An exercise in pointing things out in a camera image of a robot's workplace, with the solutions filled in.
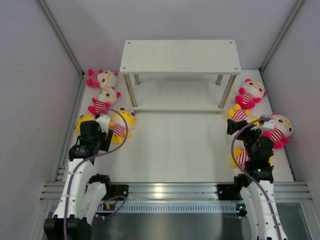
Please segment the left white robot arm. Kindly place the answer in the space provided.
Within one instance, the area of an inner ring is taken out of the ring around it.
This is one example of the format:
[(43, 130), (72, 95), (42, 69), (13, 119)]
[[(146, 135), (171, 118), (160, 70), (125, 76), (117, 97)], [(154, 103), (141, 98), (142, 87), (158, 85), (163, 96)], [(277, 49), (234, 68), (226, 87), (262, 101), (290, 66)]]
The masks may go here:
[(100, 175), (96, 155), (107, 152), (113, 132), (110, 117), (80, 123), (80, 134), (68, 153), (67, 177), (56, 210), (44, 221), (49, 240), (89, 240), (92, 220), (101, 200), (109, 199), (113, 187), (107, 175)]

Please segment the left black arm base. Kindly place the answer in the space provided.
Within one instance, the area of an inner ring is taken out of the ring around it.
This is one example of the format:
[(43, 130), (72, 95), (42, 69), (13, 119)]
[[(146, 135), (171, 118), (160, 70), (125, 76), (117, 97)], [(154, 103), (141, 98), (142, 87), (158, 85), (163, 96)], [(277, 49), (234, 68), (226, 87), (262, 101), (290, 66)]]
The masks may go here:
[(115, 196), (124, 196), (125, 198), (127, 198), (129, 194), (129, 185), (128, 184), (112, 184), (108, 193), (110, 198)]

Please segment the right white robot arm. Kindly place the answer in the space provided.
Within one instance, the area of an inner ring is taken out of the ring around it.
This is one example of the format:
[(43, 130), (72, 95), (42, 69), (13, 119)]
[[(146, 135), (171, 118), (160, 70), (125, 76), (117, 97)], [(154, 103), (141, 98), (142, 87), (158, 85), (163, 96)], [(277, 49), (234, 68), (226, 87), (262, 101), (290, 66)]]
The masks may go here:
[[(241, 171), (234, 179), (233, 192), (244, 201), (254, 240), (286, 240), (288, 237), (279, 217), (274, 194), (273, 166), (274, 142), (263, 135), (275, 126), (273, 117), (263, 116), (248, 123), (245, 120), (227, 120), (227, 134), (233, 136), (231, 157)], [(240, 165), (235, 142), (243, 142), (248, 160)]]

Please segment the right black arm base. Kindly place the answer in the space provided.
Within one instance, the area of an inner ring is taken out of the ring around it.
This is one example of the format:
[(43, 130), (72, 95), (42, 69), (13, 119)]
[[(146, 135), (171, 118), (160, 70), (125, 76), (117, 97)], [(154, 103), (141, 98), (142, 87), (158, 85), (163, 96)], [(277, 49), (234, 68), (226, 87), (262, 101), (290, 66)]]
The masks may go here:
[(217, 196), (220, 201), (235, 201), (238, 200), (238, 192), (234, 184), (218, 184)]

